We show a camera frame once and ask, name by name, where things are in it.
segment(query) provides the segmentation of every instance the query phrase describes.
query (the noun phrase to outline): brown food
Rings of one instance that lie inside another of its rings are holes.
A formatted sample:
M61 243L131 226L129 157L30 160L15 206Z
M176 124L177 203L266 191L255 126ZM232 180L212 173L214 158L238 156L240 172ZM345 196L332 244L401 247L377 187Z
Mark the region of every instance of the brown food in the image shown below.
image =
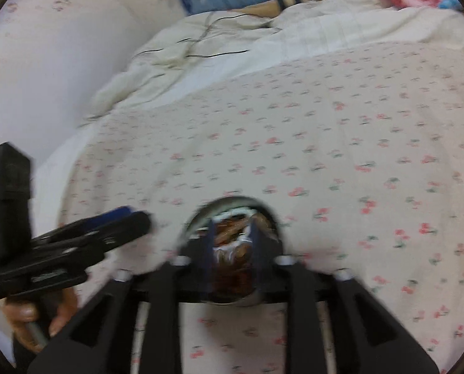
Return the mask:
M225 231L229 227L233 226L233 224L235 222L237 222L238 220L241 220L243 218L244 218L243 215L234 215L234 216L231 216L230 218L227 218L227 219L225 219L225 220L223 220L221 222L218 222L216 224L216 233L221 234L223 231Z
M252 246L248 243L242 243L237 246L233 252L233 266L234 267L242 267L246 264L251 256Z
M223 246L233 242L237 239L237 236L240 234L240 230L244 229L249 222L248 218L242 218L238 221L234 221L230 226L214 239L214 246Z
M255 220L256 224L262 231L264 231L265 233L271 232L272 229L270 227L270 222L265 217L265 215L256 213L251 218Z

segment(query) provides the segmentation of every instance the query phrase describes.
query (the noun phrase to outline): hand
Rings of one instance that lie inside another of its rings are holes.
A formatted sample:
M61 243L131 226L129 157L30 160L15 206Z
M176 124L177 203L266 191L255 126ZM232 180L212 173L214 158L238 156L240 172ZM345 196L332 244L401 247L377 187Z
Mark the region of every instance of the hand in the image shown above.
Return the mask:
M55 336L65 325L69 319L78 310L78 298L72 288L62 290L62 303L57 307L57 316L52 319L48 328L50 337ZM36 306L30 302L6 300L3 307L3 313L7 317L8 322L12 326L17 341L26 349L33 353L41 351L41 347L36 344L33 336L26 328L26 323L34 322L38 319L38 311Z

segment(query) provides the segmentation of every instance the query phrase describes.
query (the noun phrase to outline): bed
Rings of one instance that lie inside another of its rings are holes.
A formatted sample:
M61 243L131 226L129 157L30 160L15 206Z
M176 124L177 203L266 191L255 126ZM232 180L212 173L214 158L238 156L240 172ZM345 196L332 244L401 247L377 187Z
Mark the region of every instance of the bed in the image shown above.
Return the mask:
M198 14L138 49L84 123L37 171L36 232L126 204L160 229L92 269L82 302L113 269L168 257L196 207L242 193L312 268L355 270L440 370L462 361L462 14L381 0ZM186 306L184 372L280 371L281 309Z

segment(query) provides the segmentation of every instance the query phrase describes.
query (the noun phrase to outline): white wall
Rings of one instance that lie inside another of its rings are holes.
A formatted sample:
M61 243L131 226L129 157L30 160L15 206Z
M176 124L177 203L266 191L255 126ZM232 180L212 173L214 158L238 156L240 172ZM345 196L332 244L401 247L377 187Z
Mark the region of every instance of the white wall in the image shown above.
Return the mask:
M0 143L41 164L131 52L183 17L177 0L9 0L0 12Z

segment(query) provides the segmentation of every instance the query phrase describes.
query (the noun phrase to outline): black mount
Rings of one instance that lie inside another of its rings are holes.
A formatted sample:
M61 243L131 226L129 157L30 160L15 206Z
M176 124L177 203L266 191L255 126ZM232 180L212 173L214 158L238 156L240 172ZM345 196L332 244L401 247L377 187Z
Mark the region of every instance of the black mount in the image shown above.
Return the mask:
M438 368L398 321L348 270L307 270L282 245L256 229L256 289L266 303L286 302L285 372L326 373L317 302L330 310L340 374L436 374ZM29 374L128 374L139 302L150 302L141 374L181 374L179 303L208 300L209 237L140 276L118 271L31 364Z
M105 253L149 232L143 211L120 207L32 237L28 201L31 161L9 143L0 145L0 299L36 303L40 319L29 323L34 340L46 345L59 290L85 282L86 269Z

